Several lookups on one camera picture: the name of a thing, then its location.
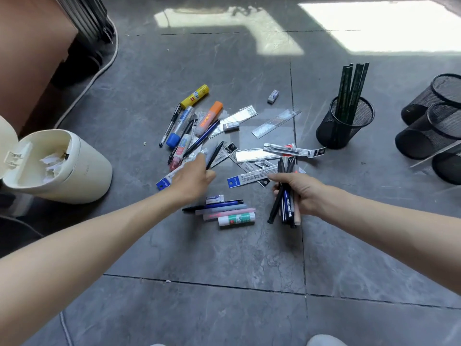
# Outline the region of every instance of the person's left hand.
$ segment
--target person's left hand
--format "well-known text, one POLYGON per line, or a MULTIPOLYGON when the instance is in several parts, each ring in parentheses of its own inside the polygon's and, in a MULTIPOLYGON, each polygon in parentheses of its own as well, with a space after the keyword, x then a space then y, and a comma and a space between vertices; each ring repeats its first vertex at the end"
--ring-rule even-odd
POLYGON ((199 153, 194 161, 184 165, 173 177, 171 188, 175 189, 188 204, 203 195, 208 185, 216 177, 216 173, 206 170, 205 156, 199 153))

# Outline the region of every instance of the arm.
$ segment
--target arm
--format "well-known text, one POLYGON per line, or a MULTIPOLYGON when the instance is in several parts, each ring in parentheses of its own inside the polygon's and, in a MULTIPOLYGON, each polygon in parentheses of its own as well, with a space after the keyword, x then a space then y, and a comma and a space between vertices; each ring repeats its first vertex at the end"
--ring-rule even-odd
POLYGON ((202 195, 214 176, 199 154, 164 191, 0 259, 0 344, 20 345, 31 337, 143 234, 202 195))
POLYGON ((269 178, 289 183, 301 196, 301 213, 320 217, 461 294, 461 219, 378 203, 308 175, 269 178))

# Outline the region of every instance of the white trash can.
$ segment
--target white trash can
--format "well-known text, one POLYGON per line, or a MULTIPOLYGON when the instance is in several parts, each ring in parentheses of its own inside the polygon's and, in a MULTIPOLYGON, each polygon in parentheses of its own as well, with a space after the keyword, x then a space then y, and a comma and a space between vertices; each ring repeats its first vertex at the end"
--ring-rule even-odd
POLYGON ((69 204, 101 198, 112 166, 100 152, 66 130, 44 130, 18 141, 0 116, 0 179, 18 192, 69 204))

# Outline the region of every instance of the hand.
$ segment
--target hand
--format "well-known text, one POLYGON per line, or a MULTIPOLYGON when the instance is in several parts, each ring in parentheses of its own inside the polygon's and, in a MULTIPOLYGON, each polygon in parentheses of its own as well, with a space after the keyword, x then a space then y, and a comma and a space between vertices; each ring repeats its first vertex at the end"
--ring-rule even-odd
POLYGON ((178 191, 179 196, 188 204, 203 195, 208 185, 216 177, 216 173, 206 170, 205 156, 199 153, 194 161, 184 165, 173 177, 171 187, 178 191))
POLYGON ((279 182, 288 183, 301 198, 301 214, 318 216, 320 201, 328 186, 303 173, 273 173, 268 175, 268 178, 277 182, 273 187, 275 195, 279 193, 279 182))

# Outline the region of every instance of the orange highlighter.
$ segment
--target orange highlighter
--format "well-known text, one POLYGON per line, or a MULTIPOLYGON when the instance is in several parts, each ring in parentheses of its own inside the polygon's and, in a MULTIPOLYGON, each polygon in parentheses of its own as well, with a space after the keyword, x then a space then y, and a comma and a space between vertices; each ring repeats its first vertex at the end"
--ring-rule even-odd
POLYGON ((195 135, 200 137, 203 133, 207 130, 210 124, 215 120, 216 116, 218 116, 219 112, 223 109, 223 104, 221 102, 216 101, 208 111, 208 113, 203 117, 203 119, 199 122, 199 125, 195 128, 195 135))

